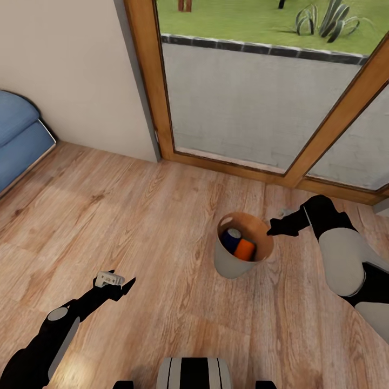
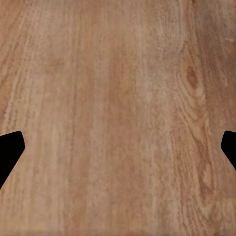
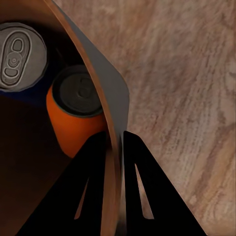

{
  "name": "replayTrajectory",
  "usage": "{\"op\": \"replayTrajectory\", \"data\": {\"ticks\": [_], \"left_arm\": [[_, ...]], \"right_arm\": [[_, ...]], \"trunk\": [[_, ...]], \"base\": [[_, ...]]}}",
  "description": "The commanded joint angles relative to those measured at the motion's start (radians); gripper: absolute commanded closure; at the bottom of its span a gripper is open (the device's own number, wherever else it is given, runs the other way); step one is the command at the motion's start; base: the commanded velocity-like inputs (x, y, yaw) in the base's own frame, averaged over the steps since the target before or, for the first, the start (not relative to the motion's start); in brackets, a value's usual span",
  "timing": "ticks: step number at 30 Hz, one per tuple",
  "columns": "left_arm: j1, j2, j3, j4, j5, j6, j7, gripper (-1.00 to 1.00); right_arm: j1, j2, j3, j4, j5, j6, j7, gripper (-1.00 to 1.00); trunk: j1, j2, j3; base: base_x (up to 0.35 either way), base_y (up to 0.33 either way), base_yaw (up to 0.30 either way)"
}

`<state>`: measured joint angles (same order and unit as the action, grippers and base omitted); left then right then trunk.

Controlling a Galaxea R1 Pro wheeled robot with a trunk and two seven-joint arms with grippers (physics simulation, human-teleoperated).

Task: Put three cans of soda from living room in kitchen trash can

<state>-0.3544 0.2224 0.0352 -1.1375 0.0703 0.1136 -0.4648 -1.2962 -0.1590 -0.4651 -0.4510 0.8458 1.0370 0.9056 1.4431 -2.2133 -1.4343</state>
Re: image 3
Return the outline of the trash can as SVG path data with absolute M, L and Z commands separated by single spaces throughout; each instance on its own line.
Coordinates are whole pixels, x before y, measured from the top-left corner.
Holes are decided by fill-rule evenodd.
M 54 0 L 0 0 L 0 24 L 21 22 L 44 34 L 69 66 L 86 65 L 110 138 L 100 236 L 115 236 L 124 173 L 129 91 L 123 76 Z M 46 110 L 0 95 L 0 236 L 15 236 L 71 162 L 49 128 Z M 78 219 L 86 193 L 74 220 Z

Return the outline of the can of soda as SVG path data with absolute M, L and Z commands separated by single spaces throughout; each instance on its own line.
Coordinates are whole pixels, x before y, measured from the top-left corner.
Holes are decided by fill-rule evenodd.
M 104 110 L 86 65 L 65 68 L 46 96 L 48 111 L 61 151 L 74 158 L 87 139 L 99 132 L 110 138 Z
M 0 95 L 47 110 L 47 91 L 67 67 L 44 34 L 21 22 L 0 24 Z
M 50 117 L 49 117 L 49 114 L 48 114 L 47 110 L 46 110 L 46 119 L 47 119 L 47 124 L 49 125 L 49 128 L 52 130 L 52 132 L 54 132 L 54 129 L 53 129 L 53 126 L 52 126 L 52 123 L 51 123 L 51 120 L 50 120 Z

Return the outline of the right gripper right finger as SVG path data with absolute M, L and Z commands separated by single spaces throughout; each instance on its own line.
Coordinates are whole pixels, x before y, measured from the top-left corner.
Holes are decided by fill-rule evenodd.
M 143 140 L 123 133 L 127 236 L 207 236 Z M 143 217 L 137 165 L 154 219 Z

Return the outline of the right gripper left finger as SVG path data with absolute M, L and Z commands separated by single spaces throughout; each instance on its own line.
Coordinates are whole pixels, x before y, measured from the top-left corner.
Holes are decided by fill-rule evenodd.
M 90 136 L 15 236 L 100 236 L 106 148 L 105 131 Z

